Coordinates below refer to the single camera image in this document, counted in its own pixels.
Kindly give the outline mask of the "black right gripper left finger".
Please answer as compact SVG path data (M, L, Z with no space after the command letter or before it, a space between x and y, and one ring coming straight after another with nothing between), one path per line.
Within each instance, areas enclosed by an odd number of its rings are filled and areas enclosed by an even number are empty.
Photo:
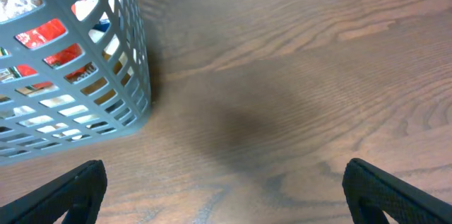
M1 207L1 222L95 223L107 190L101 160L89 160L25 196Z

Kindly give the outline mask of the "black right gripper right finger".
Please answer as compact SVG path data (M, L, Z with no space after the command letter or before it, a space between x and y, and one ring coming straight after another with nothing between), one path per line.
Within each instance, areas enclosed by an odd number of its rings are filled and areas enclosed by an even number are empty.
M401 179L353 158L342 182L354 224L451 224L451 205Z

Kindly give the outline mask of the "orange red noodle package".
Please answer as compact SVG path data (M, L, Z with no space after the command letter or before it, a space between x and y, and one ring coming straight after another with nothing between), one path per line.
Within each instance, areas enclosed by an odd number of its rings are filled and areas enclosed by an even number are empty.
M28 49L34 49L57 39L65 33L66 28L59 19L55 18L37 28L18 34L15 38ZM84 51L79 44L72 44L63 50L44 58L43 62L51 68L57 69L80 57L83 53ZM85 72L84 66L67 74L65 79L70 83L81 80L79 77ZM10 66L1 69L1 82L6 83L14 81L18 78L35 75L36 73L37 71L33 69L31 65L19 64L17 66ZM27 95L39 90L52 90L55 87L56 86L52 82L45 81L31 86L25 86L24 88L20 88L19 91Z

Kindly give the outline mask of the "beige paper pouch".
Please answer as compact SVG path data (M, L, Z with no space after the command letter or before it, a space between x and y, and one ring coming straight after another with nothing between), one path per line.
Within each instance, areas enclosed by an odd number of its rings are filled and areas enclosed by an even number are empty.
M128 56L126 52L120 52L120 41L115 35L109 44L102 51L102 58L105 62L111 62L111 70L114 78L119 80L119 84L124 88L134 75L133 69L128 66ZM82 94L91 97L96 105L103 105L118 95L118 90L105 76L100 75L100 68L94 62L84 66L85 72L82 76L90 77L94 73L95 78L81 89Z

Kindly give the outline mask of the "blue tissue multipack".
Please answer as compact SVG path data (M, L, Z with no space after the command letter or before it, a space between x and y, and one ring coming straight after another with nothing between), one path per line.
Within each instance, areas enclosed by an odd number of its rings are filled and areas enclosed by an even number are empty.
M93 30L98 30L100 32L107 32L110 27L110 21L108 19L99 20L93 26Z

